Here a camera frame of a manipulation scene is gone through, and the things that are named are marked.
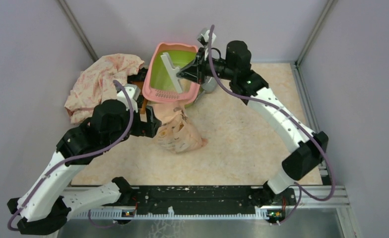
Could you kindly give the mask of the metal litter scoop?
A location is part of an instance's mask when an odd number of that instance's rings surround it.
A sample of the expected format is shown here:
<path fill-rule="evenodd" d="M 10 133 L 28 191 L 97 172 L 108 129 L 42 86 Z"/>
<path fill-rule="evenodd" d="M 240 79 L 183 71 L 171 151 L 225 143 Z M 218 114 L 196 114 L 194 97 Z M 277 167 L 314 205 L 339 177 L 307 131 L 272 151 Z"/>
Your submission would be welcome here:
<path fill-rule="evenodd" d="M 210 94 L 212 93 L 217 87 L 217 82 L 215 78 L 209 77 L 202 85 L 202 94 Z"/>

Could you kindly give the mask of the white bag sealing clip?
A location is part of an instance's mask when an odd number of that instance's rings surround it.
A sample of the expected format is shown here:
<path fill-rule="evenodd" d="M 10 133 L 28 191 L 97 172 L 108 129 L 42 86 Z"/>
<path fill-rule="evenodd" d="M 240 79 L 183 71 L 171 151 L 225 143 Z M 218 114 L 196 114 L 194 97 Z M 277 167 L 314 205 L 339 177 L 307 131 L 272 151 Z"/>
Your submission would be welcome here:
<path fill-rule="evenodd" d="M 183 93 L 183 88 L 180 84 L 179 77 L 177 76 L 177 73 L 180 71 L 179 67 L 175 67 L 172 59 L 168 52 L 164 52 L 161 56 L 161 60 L 164 64 L 164 67 L 171 79 L 171 82 L 173 83 L 173 86 L 177 93 L 181 94 Z"/>

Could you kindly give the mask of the pink cat litter bag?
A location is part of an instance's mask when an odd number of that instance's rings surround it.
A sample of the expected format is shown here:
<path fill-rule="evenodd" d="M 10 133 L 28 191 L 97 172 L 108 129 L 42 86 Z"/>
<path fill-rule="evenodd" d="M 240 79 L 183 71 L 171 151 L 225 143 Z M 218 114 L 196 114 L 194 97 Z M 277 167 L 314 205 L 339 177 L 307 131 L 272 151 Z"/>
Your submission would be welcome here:
<path fill-rule="evenodd" d="M 151 104 L 155 117 L 160 120 L 154 142 L 175 154 L 200 149 L 208 144 L 188 118 L 186 101 Z"/>

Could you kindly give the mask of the pink and green litter box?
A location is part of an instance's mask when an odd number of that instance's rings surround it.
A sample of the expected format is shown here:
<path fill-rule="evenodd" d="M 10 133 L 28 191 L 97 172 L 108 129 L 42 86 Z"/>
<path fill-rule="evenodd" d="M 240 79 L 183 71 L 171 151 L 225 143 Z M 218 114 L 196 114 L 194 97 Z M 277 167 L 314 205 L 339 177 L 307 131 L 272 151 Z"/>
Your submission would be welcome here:
<path fill-rule="evenodd" d="M 183 43 L 162 42 L 158 44 L 151 58 L 144 81 L 143 96 L 148 101 L 154 103 L 174 101 L 186 101 L 186 104 L 193 103 L 199 93 L 200 85 L 187 79 L 179 78 L 183 93 L 177 93 L 160 56 L 164 52 L 168 52 L 174 66 L 181 69 L 194 59 L 197 50 L 197 46 Z"/>

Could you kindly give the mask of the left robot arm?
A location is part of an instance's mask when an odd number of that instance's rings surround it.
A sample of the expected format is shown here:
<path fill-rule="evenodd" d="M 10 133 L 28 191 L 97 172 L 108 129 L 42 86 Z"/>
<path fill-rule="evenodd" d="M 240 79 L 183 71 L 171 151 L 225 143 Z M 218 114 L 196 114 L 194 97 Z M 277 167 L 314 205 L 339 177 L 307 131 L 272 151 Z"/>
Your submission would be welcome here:
<path fill-rule="evenodd" d="M 24 196 L 8 201 L 12 218 L 18 219 L 14 230 L 23 235 L 49 235 L 81 212 L 103 205 L 135 205 L 135 192 L 123 177 L 70 196 L 63 195 L 63 191 L 93 159 L 118 143 L 130 136 L 153 138 L 161 121 L 151 106 L 146 108 L 146 117 L 146 121 L 141 121 L 137 109 L 130 109 L 119 100 L 97 105 L 91 117 L 64 134 L 32 188 Z"/>

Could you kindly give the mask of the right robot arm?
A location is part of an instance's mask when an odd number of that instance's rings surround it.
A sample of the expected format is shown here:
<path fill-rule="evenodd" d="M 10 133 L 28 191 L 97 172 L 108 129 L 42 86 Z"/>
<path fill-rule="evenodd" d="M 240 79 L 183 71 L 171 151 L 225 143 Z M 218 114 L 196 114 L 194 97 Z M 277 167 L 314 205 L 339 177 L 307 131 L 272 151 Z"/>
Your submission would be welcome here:
<path fill-rule="evenodd" d="M 218 84 L 229 80 L 228 94 L 259 113 L 276 131 L 290 155 L 281 163 L 281 169 L 253 195 L 264 203 L 277 204 L 283 191 L 302 179 L 326 159 L 328 136 L 314 132 L 303 125 L 277 99 L 269 84 L 251 68 L 252 54 L 245 42 L 235 40 L 227 44 L 226 57 L 215 59 L 212 49 L 203 44 L 195 58 L 177 72 L 179 78 L 202 85 L 208 77 Z"/>

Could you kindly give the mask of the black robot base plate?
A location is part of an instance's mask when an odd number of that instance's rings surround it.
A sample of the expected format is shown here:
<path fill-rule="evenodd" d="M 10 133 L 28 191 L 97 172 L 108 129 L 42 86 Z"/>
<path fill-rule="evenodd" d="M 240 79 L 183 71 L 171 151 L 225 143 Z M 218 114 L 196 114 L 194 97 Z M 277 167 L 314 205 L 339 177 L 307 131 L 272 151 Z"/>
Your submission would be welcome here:
<path fill-rule="evenodd" d="M 134 187 L 127 202 L 115 206 L 135 206 L 138 215 L 165 215 L 170 207 L 176 215 L 252 215 L 256 208 L 295 205 L 294 189 L 277 195 L 262 186 L 196 185 Z"/>

